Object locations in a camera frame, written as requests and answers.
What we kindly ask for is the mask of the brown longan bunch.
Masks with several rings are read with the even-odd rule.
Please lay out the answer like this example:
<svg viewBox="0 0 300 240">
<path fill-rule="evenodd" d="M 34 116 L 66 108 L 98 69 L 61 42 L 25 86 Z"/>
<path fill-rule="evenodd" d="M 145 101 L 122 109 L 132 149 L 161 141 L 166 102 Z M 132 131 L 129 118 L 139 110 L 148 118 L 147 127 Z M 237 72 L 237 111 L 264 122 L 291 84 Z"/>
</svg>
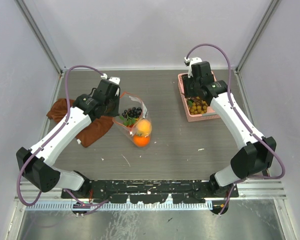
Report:
<svg viewBox="0 0 300 240">
<path fill-rule="evenodd" d="M 205 101 L 191 101 L 187 102 L 187 107 L 190 115 L 206 114 L 208 112 L 208 105 Z"/>
</svg>

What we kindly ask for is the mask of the dark grape bunch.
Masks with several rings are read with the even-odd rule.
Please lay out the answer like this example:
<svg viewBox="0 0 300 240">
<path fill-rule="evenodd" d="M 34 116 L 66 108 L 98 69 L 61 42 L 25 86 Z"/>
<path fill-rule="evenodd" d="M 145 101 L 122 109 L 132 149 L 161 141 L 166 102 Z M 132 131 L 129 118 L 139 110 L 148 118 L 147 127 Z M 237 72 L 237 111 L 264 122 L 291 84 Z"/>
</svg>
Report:
<svg viewBox="0 0 300 240">
<path fill-rule="evenodd" d="M 121 115 L 126 119 L 127 118 L 138 119 L 141 116 L 141 113 L 142 113 L 141 107 L 132 107 L 132 108 L 125 109 Z"/>
</svg>

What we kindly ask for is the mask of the red cherry with leaves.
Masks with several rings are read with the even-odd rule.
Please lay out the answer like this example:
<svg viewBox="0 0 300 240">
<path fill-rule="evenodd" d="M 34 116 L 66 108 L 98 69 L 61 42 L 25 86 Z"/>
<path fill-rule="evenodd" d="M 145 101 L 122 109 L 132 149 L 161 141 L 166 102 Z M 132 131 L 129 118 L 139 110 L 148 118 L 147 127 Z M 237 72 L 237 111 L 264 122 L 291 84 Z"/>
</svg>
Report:
<svg viewBox="0 0 300 240">
<path fill-rule="evenodd" d="M 122 121 L 123 126 L 127 128 L 132 128 L 135 125 L 135 123 L 139 120 L 138 118 L 130 116 L 120 116 L 119 118 Z"/>
</svg>

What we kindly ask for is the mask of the clear orange-zip bag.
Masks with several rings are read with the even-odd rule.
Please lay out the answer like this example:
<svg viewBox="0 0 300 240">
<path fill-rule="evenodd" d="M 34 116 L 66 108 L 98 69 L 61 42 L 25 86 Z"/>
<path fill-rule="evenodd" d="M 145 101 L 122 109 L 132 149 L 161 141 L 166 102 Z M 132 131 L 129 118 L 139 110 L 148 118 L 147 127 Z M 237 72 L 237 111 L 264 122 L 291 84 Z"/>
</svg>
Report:
<svg viewBox="0 0 300 240">
<path fill-rule="evenodd" d="M 112 121 L 137 147 L 147 147 L 151 140 L 152 121 L 144 101 L 135 94 L 123 92 L 119 98 L 118 116 Z"/>
</svg>

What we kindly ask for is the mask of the orange peach toy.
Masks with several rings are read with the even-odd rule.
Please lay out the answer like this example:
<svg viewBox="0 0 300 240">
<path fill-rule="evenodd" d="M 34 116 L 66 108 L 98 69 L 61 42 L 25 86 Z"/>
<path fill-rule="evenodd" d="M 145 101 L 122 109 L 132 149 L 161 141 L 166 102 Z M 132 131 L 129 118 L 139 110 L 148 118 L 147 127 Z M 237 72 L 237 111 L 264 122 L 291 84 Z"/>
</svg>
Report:
<svg viewBox="0 0 300 240">
<path fill-rule="evenodd" d="M 140 137 L 147 137 L 152 132 L 152 124 L 149 120 L 143 118 L 135 126 L 135 134 Z"/>
</svg>

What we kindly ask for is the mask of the orange persimmon toy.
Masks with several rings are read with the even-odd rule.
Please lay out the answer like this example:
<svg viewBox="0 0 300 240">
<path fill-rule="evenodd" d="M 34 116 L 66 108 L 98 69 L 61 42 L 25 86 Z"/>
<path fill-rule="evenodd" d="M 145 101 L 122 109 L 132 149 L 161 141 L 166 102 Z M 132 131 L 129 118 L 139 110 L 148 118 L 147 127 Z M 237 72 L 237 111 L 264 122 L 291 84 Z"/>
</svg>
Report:
<svg viewBox="0 0 300 240">
<path fill-rule="evenodd" d="M 132 138 L 133 143 L 137 147 L 146 147 L 150 143 L 151 137 L 150 136 L 138 136 L 134 135 Z"/>
</svg>

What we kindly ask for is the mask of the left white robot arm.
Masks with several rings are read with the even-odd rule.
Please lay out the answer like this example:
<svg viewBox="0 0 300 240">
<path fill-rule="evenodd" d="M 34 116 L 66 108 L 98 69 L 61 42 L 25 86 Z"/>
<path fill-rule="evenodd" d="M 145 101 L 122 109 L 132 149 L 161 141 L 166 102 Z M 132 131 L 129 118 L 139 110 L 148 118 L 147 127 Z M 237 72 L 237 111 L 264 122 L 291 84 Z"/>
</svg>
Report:
<svg viewBox="0 0 300 240">
<path fill-rule="evenodd" d="M 120 79 L 110 77 L 102 79 L 92 95 L 78 96 L 69 113 L 41 141 L 16 152 L 21 175 L 43 193 L 63 188 L 72 190 L 78 198 L 87 197 L 88 179 L 76 171 L 58 169 L 54 164 L 72 139 L 95 119 L 118 116 L 120 91 Z"/>
</svg>

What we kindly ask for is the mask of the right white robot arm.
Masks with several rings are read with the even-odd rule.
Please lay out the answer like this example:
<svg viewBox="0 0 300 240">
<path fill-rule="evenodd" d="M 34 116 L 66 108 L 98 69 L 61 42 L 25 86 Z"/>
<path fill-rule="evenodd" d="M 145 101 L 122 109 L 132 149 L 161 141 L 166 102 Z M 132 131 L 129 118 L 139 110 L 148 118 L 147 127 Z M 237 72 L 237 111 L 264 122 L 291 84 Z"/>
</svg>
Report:
<svg viewBox="0 0 300 240">
<path fill-rule="evenodd" d="M 212 174 L 209 191 L 221 197 L 231 184 L 267 170 L 273 162 L 277 143 L 265 137 L 245 116 L 225 81 L 215 80 L 209 62 L 199 57 L 186 60 L 188 73 L 182 75 L 184 96 L 199 97 L 222 119 L 232 134 L 238 152 L 230 164 Z"/>
</svg>

